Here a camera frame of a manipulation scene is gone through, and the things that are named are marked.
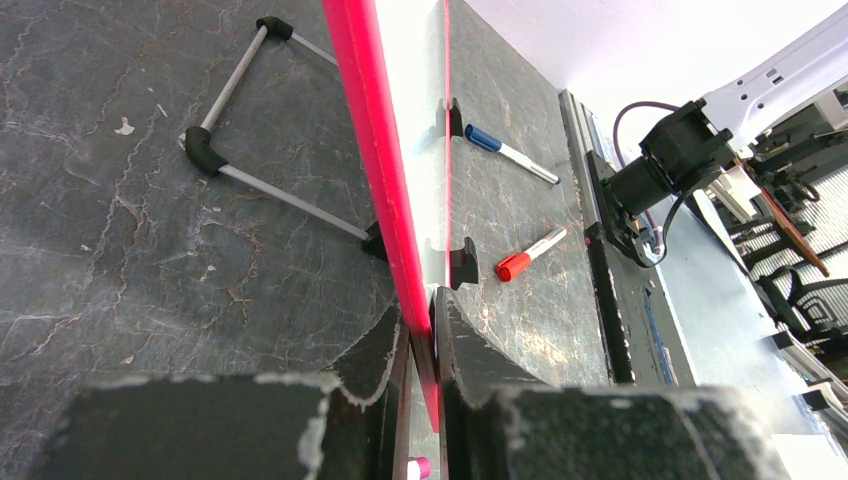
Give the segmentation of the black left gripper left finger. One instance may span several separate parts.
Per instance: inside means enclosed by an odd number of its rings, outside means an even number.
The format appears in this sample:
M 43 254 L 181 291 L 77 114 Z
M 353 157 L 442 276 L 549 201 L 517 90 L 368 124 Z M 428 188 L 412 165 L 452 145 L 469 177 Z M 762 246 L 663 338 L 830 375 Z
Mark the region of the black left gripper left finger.
M 392 479 L 408 330 L 390 306 L 314 372 L 129 377 L 89 387 L 33 479 Z

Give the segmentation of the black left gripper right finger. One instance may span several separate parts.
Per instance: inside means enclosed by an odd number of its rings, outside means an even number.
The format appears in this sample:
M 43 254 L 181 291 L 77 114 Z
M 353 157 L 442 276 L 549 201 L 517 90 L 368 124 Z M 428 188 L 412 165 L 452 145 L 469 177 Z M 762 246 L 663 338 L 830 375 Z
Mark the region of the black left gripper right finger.
M 432 312 L 449 479 L 784 479 L 774 441 L 723 388 L 554 387 L 479 333 L 455 293 Z

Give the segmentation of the pink framed whiteboard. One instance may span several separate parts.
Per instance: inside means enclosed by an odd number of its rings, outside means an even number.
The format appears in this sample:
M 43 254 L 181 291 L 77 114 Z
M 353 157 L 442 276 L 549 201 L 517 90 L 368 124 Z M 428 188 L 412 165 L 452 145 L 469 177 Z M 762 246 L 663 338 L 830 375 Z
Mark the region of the pink framed whiteboard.
M 382 251 L 388 254 L 401 311 L 410 330 L 410 351 L 420 375 L 428 422 L 438 433 L 438 362 L 429 313 L 433 293 L 424 282 L 377 9 L 374 1 L 322 1 L 322 5 L 383 235 Z M 602 313 L 599 317 L 610 381 L 635 385 L 627 341 L 612 341 L 623 335 L 618 307 L 613 300 L 599 301 L 601 307 L 612 308 L 611 318 L 615 320 L 610 323 L 612 333 L 607 333 L 609 315 Z

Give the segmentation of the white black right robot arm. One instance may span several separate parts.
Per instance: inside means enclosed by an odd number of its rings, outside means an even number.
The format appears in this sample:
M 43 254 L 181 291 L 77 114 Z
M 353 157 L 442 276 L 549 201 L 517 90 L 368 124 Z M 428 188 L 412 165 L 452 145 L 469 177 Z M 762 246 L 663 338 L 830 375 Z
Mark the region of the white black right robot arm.
M 603 181 L 603 193 L 635 217 L 704 188 L 763 132 L 846 77 L 841 7 L 749 72 L 662 118 L 642 140 L 641 156 Z

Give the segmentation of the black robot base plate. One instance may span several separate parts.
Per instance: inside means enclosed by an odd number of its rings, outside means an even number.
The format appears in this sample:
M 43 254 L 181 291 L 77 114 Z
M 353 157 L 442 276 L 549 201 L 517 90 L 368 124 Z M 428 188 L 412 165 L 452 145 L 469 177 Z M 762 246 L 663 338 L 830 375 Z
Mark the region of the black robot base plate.
M 613 170 L 591 150 L 586 172 L 593 200 L 584 236 L 592 270 L 601 335 L 612 381 L 641 386 L 694 386 L 696 379 L 657 268 L 628 256 L 601 180 Z

